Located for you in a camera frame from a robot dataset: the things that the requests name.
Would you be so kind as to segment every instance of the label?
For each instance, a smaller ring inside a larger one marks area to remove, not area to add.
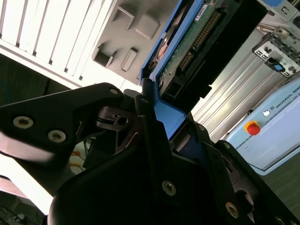
[[[292,91],[292,93],[290,93],[288,96],[286,96],[281,102],[279,102],[276,106],[272,106],[270,108],[270,110],[273,110],[273,109],[278,109],[279,107],[283,106],[284,105],[284,102],[286,102],[290,97],[292,97],[294,94],[296,94],[298,91],[300,90],[300,86],[297,87],[295,90]]]
[[[207,6],[208,6],[208,4],[204,4],[203,5],[203,7],[200,9],[198,15],[196,16],[195,21],[199,21],[200,20],[200,18],[202,17],[204,11],[206,10]]]

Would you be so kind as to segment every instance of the screw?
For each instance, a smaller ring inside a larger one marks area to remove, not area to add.
[[[280,225],[285,225],[284,222],[282,221],[282,219],[280,217],[275,217],[276,221],[278,224]]]
[[[176,187],[173,185],[172,182],[168,180],[164,180],[162,183],[163,190],[166,192],[167,195],[169,196],[174,196],[176,195]]]
[[[48,138],[50,139],[50,141],[61,143],[65,141],[66,134],[61,130],[52,130],[48,133]]]
[[[118,93],[118,91],[115,90],[115,89],[110,88],[109,90],[111,91],[112,94],[115,94],[115,95],[116,95],[116,94]]]
[[[200,128],[200,130],[205,131],[205,128],[202,125],[198,125],[198,127]]]
[[[27,116],[18,116],[14,118],[13,124],[17,128],[27,129],[33,126],[34,122]]]
[[[230,149],[230,145],[228,143],[224,143],[224,146],[227,148],[227,149]]]
[[[239,218],[239,211],[231,202],[226,202],[225,207],[233,218]]]
[[[148,100],[146,100],[146,99],[144,99],[144,98],[142,98],[142,101],[143,101],[144,103],[148,103]]]

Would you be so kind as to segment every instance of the blue plastic frame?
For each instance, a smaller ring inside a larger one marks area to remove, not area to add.
[[[183,38],[184,34],[188,30],[190,24],[193,22],[195,17],[197,16],[198,12],[201,9],[201,6],[203,5],[204,0],[195,0],[194,3],[192,4],[190,10],[188,11],[186,17],[182,21],[180,27],[178,28],[176,34],[174,35],[172,41],[170,42],[166,52],[164,53],[162,59],[154,69],[154,71],[150,75],[150,79],[152,79],[154,82],[154,110],[155,114],[157,117],[157,120],[163,122],[165,126],[165,130],[167,133],[168,138],[171,138],[172,135],[176,132],[176,130],[180,127],[180,125],[185,121],[186,114],[182,112],[181,110],[173,107],[172,105],[164,102],[163,100],[160,99],[159,97],[159,90],[158,90],[158,83],[157,83],[157,78],[160,75],[160,73],[163,71],[165,68],[165,65],[167,64],[168,60],[172,56],[173,52],[175,51],[176,47],[178,46],[179,42]],[[174,18],[178,8],[180,7],[182,3],[182,0],[179,0],[175,10],[173,11],[170,20],[168,21],[167,25],[165,26],[162,34],[160,35],[160,38],[157,40],[155,43],[153,50],[149,54],[148,58],[146,59],[145,63],[143,64],[140,74],[139,74],[139,79],[141,81],[142,74],[143,74],[143,69],[146,67],[147,63],[151,59],[154,50],[158,47],[159,42],[165,32],[167,31],[169,25],[172,22],[172,19]]]
[[[272,7],[276,7],[279,6],[279,4],[283,1],[283,0],[262,0],[264,3],[268,4],[269,6]]]

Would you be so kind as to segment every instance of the circuit board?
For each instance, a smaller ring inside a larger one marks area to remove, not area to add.
[[[221,14],[216,12],[216,9],[222,2],[223,0],[214,0],[213,4],[203,4],[184,38],[179,43],[166,67],[160,74],[159,83],[166,83],[168,77],[174,73],[178,67],[184,69],[187,66],[193,57],[189,51],[190,48],[199,48],[201,41],[203,41],[205,35],[209,33],[209,29],[220,17]]]

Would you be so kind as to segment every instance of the green circuit board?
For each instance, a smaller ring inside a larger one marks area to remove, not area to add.
[[[192,22],[190,28],[187,30],[184,38],[181,40],[173,55],[166,64],[164,70],[159,76],[160,82],[165,83],[168,76],[170,76],[178,66],[185,60],[185,57],[189,56],[189,49],[195,44],[199,34],[216,11],[216,8],[219,6],[219,3],[223,0],[215,0],[214,4],[204,4],[200,9],[198,15]]]

